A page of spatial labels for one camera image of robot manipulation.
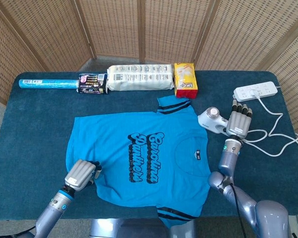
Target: yellow package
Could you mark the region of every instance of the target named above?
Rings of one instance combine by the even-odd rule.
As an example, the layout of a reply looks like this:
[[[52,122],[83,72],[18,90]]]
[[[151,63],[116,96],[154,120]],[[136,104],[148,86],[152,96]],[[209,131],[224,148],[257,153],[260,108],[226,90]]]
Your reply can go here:
[[[198,85],[193,63],[174,64],[174,90],[178,98],[196,98]]]

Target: blue tube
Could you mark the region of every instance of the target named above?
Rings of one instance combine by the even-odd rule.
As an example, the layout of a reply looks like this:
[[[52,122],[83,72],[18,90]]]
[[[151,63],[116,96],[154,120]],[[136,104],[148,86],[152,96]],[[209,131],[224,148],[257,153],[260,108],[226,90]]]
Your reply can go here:
[[[57,89],[76,89],[78,80],[68,79],[20,79],[20,88],[57,88]]]

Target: wicker panel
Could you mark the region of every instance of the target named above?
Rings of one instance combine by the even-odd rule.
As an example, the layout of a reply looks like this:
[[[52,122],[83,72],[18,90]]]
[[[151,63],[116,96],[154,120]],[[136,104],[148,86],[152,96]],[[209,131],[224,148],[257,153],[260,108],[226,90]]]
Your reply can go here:
[[[146,59],[189,62],[210,0],[146,0]]]
[[[268,70],[277,75],[294,128],[298,130],[298,37]]]
[[[252,70],[298,19],[298,0],[223,0],[196,69]]]
[[[18,74],[41,70],[0,18],[0,102],[7,102]]]
[[[75,71],[89,50],[70,1],[1,0],[51,71]]]
[[[80,0],[97,55],[139,56],[137,0]]]

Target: white power strip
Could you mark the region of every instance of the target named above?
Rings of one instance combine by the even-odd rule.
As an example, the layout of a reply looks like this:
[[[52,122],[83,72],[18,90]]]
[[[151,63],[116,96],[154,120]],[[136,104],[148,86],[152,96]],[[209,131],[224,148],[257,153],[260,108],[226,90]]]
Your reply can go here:
[[[278,91],[272,81],[258,83],[244,87],[238,87],[234,90],[234,96],[239,102],[256,99],[253,90],[258,92],[260,98],[274,96]]]

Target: black stripe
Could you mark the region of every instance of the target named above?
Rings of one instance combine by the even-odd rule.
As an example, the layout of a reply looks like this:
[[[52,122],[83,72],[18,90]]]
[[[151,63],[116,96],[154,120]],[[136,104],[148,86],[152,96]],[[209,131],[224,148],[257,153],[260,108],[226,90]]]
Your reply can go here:
[[[180,218],[180,217],[172,217],[170,215],[162,214],[162,213],[158,213],[158,216],[162,217],[162,218],[165,218],[165,219],[169,219],[169,220],[179,220],[179,221],[184,221],[184,222],[189,222],[190,221],[188,219],[183,219],[183,218]]]
[[[189,102],[190,100],[187,100],[187,101],[184,101],[182,103],[178,103],[178,104],[173,104],[173,105],[170,105],[170,106],[165,106],[165,107],[162,107],[162,106],[159,106],[158,109],[162,109],[162,110],[166,110],[166,109],[170,109],[170,108],[176,108],[176,107],[179,107],[183,104],[186,104],[187,102]]]
[[[188,218],[188,219],[195,219],[195,218],[197,218],[197,217],[190,216],[188,214],[185,214],[183,212],[180,212],[180,211],[174,210],[172,208],[168,208],[168,207],[157,207],[157,210],[161,210],[161,211],[173,213],[173,214],[175,214],[177,216],[185,217],[185,218]]]
[[[163,112],[161,112],[161,111],[158,111],[159,113],[162,113],[162,114],[170,114],[170,113],[175,113],[175,112],[177,112],[177,111],[179,111],[179,110],[181,110],[181,109],[184,109],[184,108],[187,108],[188,106],[190,106],[191,105],[191,103],[188,103],[188,104],[185,104],[185,105],[183,105],[183,106],[181,106],[181,107],[179,107],[179,108],[177,108],[177,109],[174,109],[174,110],[171,110],[171,111],[163,111]]]

